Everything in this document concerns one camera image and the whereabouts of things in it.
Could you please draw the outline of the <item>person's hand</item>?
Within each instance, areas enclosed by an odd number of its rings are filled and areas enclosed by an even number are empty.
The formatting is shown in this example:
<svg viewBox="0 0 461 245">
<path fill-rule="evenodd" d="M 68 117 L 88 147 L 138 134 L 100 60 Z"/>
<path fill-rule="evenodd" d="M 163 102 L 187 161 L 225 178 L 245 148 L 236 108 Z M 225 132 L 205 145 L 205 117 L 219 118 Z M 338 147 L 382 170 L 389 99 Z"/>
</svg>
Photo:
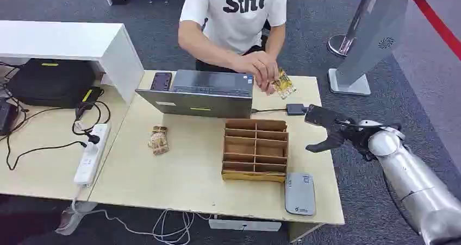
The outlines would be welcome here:
<svg viewBox="0 0 461 245">
<path fill-rule="evenodd" d="M 278 79 L 278 65 L 273 56 L 265 51 L 256 51 L 240 56 L 235 70 L 252 74 L 256 85 L 267 95 L 275 93 L 272 83 Z"/>
</svg>

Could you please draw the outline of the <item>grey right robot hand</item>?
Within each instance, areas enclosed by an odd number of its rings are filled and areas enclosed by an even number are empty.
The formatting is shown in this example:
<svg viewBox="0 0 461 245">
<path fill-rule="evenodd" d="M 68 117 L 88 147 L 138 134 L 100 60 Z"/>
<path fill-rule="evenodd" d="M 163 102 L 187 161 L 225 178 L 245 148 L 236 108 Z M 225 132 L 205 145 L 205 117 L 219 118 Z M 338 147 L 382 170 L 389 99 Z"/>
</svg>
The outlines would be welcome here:
<svg viewBox="0 0 461 245">
<path fill-rule="evenodd" d="M 324 141 L 307 145 L 306 150 L 319 153 L 339 148 L 348 141 L 363 156 L 364 160 L 376 159 L 376 156 L 370 152 L 367 141 L 372 134 L 378 132 L 377 123 L 373 121 L 356 122 L 344 114 L 314 104 L 306 107 L 305 111 L 305 122 L 327 130 L 327 138 Z"/>
</svg>

